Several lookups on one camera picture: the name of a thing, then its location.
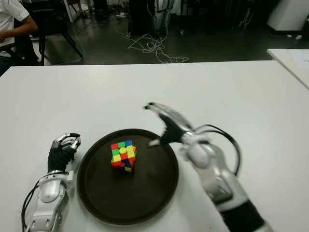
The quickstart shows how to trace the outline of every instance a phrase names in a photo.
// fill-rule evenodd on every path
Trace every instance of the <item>silver robotic hand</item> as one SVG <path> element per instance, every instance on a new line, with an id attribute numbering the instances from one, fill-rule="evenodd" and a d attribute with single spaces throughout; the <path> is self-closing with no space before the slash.
<path id="1" fill-rule="evenodd" d="M 172 142 L 183 144 L 204 191 L 231 232 L 273 231 L 261 218 L 236 176 L 227 167 L 219 147 L 211 144 L 204 134 L 196 132 L 181 114 L 168 106 L 151 102 L 144 108 L 157 113 L 166 124 L 162 137 L 151 141 L 149 146 Z"/>
<path id="2" fill-rule="evenodd" d="M 36 184 L 35 188 L 40 188 L 40 191 L 36 210 L 27 230 L 54 232 L 59 228 L 61 212 L 68 202 L 68 192 L 73 180 L 73 171 L 67 173 L 65 169 L 74 160 L 74 153 L 80 144 L 80 135 L 76 133 L 64 133 L 52 142 L 48 156 L 48 174 Z"/>

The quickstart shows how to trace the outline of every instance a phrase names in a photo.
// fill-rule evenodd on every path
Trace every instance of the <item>white shirt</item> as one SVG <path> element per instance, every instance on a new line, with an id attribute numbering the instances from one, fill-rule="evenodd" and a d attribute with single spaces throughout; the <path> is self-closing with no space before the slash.
<path id="1" fill-rule="evenodd" d="M 18 0 L 0 0 L 0 31 L 12 30 L 14 28 L 14 18 L 23 21 L 29 15 L 28 11 Z M 14 37 L 6 38 L 0 47 L 15 42 Z M 6 52 L 1 52 L 0 56 L 10 56 Z"/>

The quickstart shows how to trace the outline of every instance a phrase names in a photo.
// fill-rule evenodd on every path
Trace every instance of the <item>person's arm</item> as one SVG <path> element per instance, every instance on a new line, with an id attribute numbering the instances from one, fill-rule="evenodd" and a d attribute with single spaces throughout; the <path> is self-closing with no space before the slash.
<path id="1" fill-rule="evenodd" d="M 28 15 L 22 23 L 23 25 L 12 30 L 0 31 L 0 43 L 2 43 L 6 38 L 22 36 L 34 33 L 38 30 L 37 24 L 33 21 L 30 15 Z"/>

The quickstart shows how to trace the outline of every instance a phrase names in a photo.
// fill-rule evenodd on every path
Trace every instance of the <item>black cable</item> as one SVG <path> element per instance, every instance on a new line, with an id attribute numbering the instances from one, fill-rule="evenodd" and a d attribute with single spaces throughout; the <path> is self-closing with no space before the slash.
<path id="1" fill-rule="evenodd" d="M 239 172 L 240 164 L 241 164 L 241 151 L 240 151 L 240 146 L 238 145 L 236 140 L 229 133 L 225 132 L 224 130 L 222 130 L 222 129 L 214 126 L 214 125 L 210 125 L 210 124 L 202 125 L 202 126 L 196 128 L 195 131 L 201 129 L 202 127 L 212 127 L 212 128 L 217 129 L 217 130 L 203 130 L 203 131 L 199 132 L 199 134 L 200 133 L 208 133 L 208 132 L 217 133 L 217 134 L 224 136 L 226 139 L 228 139 L 233 144 L 233 146 L 236 150 L 236 155 L 237 155 L 237 164 L 236 164 L 236 167 L 235 167 L 234 175 L 237 176 L 238 172 Z"/>
<path id="2" fill-rule="evenodd" d="M 47 175 L 41 177 L 40 179 L 42 179 L 44 177 L 47 177 L 47 176 L 50 176 L 50 175 L 56 175 L 56 174 L 65 174 L 65 172 L 58 172 L 58 173 L 47 174 Z M 39 185 L 38 185 L 39 181 L 40 180 L 37 181 L 37 183 L 34 185 L 34 187 L 28 193 L 28 195 L 25 198 L 24 203 L 23 203 L 23 207 L 22 207 L 22 210 L 21 210 L 21 224 L 22 224 L 22 231 L 23 232 L 25 232 L 25 228 L 27 228 L 27 224 L 25 222 L 26 210 L 27 210 L 27 207 L 28 207 L 32 197 L 33 197 L 34 191 L 39 187 Z"/>

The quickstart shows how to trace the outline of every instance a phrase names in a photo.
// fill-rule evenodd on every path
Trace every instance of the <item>rubik's cube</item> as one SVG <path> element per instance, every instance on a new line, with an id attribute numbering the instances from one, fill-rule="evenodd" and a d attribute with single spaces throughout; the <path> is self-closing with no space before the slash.
<path id="1" fill-rule="evenodd" d="M 136 147 L 132 141 L 124 141 L 112 144 L 112 167 L 114 169 L 131 172 L 136 161 Z"/>

